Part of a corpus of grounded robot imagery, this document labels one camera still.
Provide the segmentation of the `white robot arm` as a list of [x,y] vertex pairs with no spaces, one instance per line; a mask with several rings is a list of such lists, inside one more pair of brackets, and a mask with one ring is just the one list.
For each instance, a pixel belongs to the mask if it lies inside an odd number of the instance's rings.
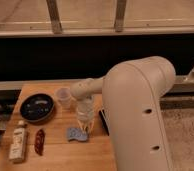
[[101,78],[71,86],[85,131],[93,120],[92,96],[102,95],[117,171],[173,171],[160,98],[175,78],[173,64],[153,56],[121,62]]

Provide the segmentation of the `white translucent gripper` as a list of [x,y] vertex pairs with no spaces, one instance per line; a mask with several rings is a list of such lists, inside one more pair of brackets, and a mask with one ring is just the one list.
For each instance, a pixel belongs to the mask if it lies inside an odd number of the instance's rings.
[[77,101],[77,119],[78,124],[83,132],[86,132],[86,124],[83,122],[88,123],[88,132],[91,132],[94,128],[95,119],[94,117],[94,107],[93,107],[93,99],[86,98],[83,100]]

